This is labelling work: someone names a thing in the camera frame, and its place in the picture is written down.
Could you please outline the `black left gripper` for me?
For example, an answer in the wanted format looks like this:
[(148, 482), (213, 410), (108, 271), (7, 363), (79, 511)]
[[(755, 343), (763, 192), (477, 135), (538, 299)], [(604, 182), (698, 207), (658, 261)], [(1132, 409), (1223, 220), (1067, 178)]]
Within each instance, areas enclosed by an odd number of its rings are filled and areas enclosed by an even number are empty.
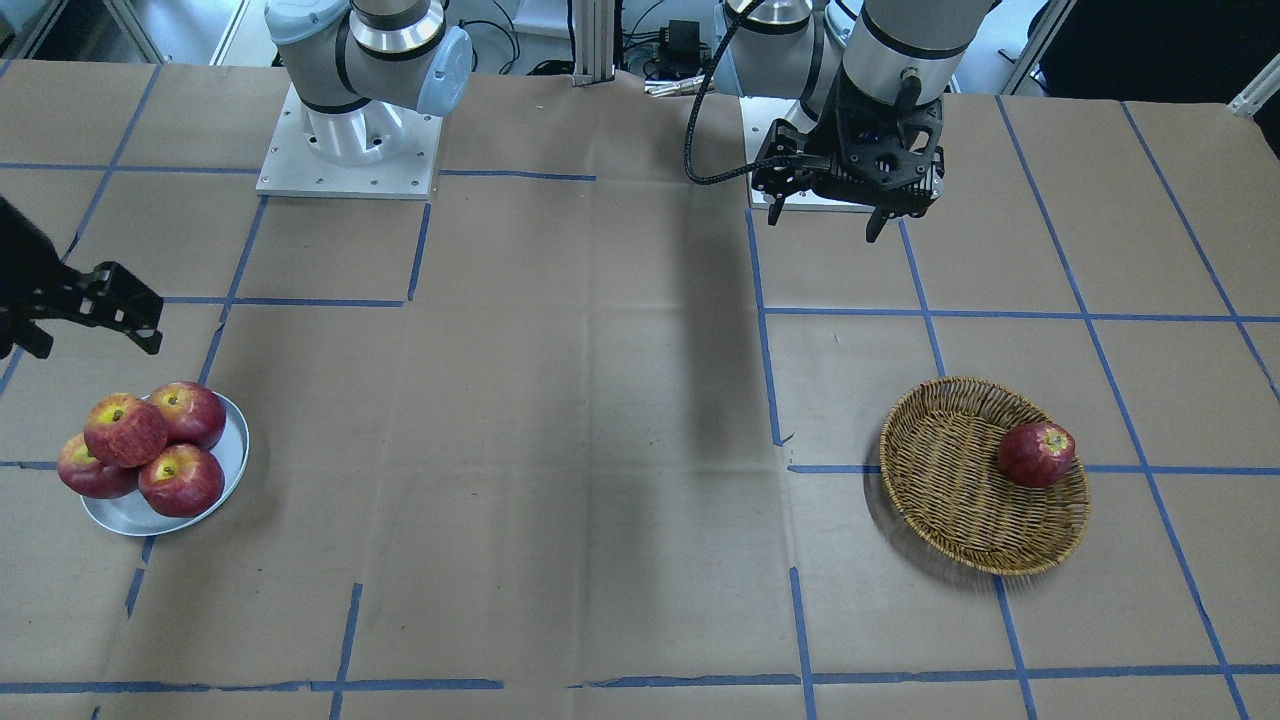
[(923, 217), (942, 190), (942, 110), (940, 97), (924, 100), (919, 76), (891, 82), (886, 102), (838, 76), (813, 129), (777, 119), (765, 135), (751, 186), (765, 196), (767, 224), (800, 192), (870, 208), (868, 243), (891, 220)]

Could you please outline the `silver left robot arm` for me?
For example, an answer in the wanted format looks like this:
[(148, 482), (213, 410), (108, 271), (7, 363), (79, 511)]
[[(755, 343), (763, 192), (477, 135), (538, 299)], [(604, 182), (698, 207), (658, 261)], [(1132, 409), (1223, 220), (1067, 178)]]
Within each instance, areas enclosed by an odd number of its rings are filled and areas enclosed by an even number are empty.
[(941, 196), (943, 96), (992, 1), (722, 1), (708, 82), (786, 97), (751, 159), (699, 184), (748, 178), (776, 224), (805, 193), (865, 208), (867, 241)]

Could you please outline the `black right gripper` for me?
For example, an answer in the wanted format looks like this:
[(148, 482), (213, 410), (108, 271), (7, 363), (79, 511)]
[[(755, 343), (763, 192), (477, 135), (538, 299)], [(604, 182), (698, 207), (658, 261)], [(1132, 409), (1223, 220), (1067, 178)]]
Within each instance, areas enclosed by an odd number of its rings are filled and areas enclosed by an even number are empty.
[(52, 337), (35, 322), (73, 320), (115, 331), (147, 355), (163, 346), (165, 300), (120, 263), (74, 272), (52, 241), (1, 199), (1, 345), (47, 359)]

